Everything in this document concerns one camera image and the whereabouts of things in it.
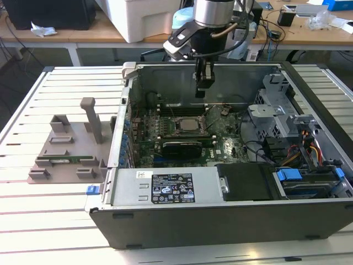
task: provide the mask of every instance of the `floor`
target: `floor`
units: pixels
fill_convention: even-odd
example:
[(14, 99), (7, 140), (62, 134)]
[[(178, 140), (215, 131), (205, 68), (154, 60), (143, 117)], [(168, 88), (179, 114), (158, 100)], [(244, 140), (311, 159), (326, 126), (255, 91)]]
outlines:
[[(126, 61), (139, 61), (145, 49), (119, 49), (119, 61), (114, 61), (112, 49), (80, 49), (79, 53), (85, 66), (121, 65)], [(23, 51), (23, 59), (9, 63), (0, 70), (0, 131), (15, 112), (41, 73), (42, 67)], [(280, 51), (275, 60), (284, 60), (290, 51)], [(71, 60), (65, 49), (35, 49), (33, 54), (45, 66), (71, 66)], [(146, 56), (146, 61), (160, 61), (163, 55)], [(336, 51), (308, 51), (300, 57), (298, 63), (324, 63), (348, 87), (353, 88), (353, 54), (343, 58)], [(265, 54), (259, 61), (267, 61)]]

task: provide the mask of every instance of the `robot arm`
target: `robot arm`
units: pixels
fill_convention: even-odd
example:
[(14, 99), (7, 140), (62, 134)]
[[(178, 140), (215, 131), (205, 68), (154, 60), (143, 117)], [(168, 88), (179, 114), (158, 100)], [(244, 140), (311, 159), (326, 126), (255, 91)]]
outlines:
[[(234, 2), (235, 0), (197, 0), (194, 20), (185, 23), (163, 45), (166, 52), (175, 60), (196, 59), (197, 97), (203, 97), (205, 93), (203, 89), (210, 88), (215, 81), (213, 62), (217, 56), (236, 49), (247, 37), (248, 21), (243, 40), (225, 50), (228, 33), (237, 27), (237, 23), (232, 20)], [(242, 9), (243, 15), (247, 18), (248, 14), (244, 8)]]

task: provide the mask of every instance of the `power supply label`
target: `power supply label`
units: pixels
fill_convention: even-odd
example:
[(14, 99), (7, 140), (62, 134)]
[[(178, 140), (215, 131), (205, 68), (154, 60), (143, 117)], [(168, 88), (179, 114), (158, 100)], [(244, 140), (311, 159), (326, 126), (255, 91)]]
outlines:
[(195, 192), (192, 174), (152, 175), (152, 196), (154, 204), (194, 203)]

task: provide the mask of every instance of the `blue latch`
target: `blue latch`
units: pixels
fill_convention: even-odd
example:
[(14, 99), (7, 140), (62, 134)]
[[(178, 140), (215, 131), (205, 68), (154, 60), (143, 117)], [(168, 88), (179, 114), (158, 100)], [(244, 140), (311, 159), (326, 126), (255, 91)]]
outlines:
[(294, 168), (284, 168), (277, 172), (280, 181), (301, 181), (303, 179), (299, 170)]
[(336, 168), (335, 172), (336, 172), (337, 176), (340, 178), (340, 180), (342, 180), (344, 178), (344, 172), (341, 168)]
[(86, 195), (99, 195), (99, 186), (91, 185), (87, 187)]

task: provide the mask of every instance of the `power connector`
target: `power connector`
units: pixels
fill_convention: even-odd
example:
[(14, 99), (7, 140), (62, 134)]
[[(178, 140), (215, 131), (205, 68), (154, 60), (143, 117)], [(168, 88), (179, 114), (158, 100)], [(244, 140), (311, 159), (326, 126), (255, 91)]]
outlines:
[(269, 35), (271, 36), (272, 39), (279, 40), (281, 38), (282, 32), (277, 30), (270, 30)]

